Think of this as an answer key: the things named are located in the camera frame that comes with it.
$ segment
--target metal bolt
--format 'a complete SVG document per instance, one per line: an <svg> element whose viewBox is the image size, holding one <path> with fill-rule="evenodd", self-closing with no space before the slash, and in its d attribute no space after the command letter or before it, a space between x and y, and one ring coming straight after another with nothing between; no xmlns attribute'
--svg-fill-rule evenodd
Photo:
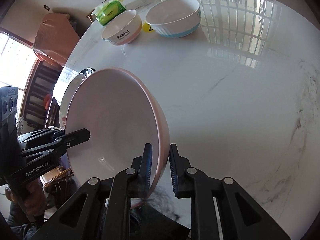
<svg viewBox="0 0 320 240"><path fill-rule="evenodd" d="M135 170L134 168L128 168L128 169L125 171L125 173L126 173L126 174L129 174L129 175L134 174L135 172L136 172L136 170Z"/></svg>
<svg viewBox="0 0 320 240"><path fill-rule="evenodd" d="M187 173L189 173L189 174L195 174L197 172L197 170L195 169L195 168L188 168L187 169Z"/></svg>
<svg viewBox="0 0 320 240"><path fill-rule="evenodd" d="M90 185L96 185L98 183L98 179L97 178L91 178L88 180L88 183Z"/></svg>
<svg viewBox="0 0 320 240"><path fill-rule="evenodd" d="M224 182L225 182L226 184L231 185L231 184L233 183L233 179L232 179L232 178L227 177L227 178L225 178L225 179L224 179Z"/></svg>

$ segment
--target yellow object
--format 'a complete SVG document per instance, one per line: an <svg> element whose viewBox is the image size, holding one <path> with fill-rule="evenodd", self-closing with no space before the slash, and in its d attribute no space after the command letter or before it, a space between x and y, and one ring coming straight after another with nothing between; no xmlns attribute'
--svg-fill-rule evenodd
<svg viewBox="0 0 320 240"><path fill-rule="evenodd" d="M154 32L155 30L146 22L142 25L142 30L146 33Z"/></svg>

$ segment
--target round table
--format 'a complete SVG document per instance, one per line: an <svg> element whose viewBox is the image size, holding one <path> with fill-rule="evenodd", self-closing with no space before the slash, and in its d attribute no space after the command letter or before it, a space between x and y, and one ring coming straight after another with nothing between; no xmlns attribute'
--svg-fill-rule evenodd
<svg viewBox="0 0 320 240"><path fill-rule="evenodd" d="M123 3L144 19L161 1ZM200 27L183 38L147 30L114 46L93 22L54 96L86 67L131 71L161 105L181 156L210 177L233 177L300 239L320 210L320 31L274 0L198 1ZM191 226L190 200L174 197L168 167L156 198L158 210Z"/></svg>

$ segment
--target plastic bag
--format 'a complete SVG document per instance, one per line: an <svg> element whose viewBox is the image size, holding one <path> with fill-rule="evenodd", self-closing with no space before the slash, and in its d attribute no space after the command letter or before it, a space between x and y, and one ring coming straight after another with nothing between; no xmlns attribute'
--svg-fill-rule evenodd
<svg viewBox="0 0 320 240"><path fill-rule="evenodd" d="M92 12L97 17L97 20L106 25L113 18L124 12L126 7L120 3L119 0L107 0L99 4Z"/></svg>

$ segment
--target pink bowl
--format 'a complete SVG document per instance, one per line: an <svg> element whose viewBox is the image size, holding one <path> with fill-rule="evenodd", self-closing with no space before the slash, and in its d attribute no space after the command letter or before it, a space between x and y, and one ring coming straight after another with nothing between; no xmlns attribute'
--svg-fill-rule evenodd
<svg viewBox="0 0 320 240"><path fill-rule="evenodd" d="M73 96L65 131L81 128L90 131L89 141L67 150L81 185L91 177L114 177L151 143L149 194L154 190L168 160L169 128L159 103L140 79L121 68L90 75Z"/></svg>

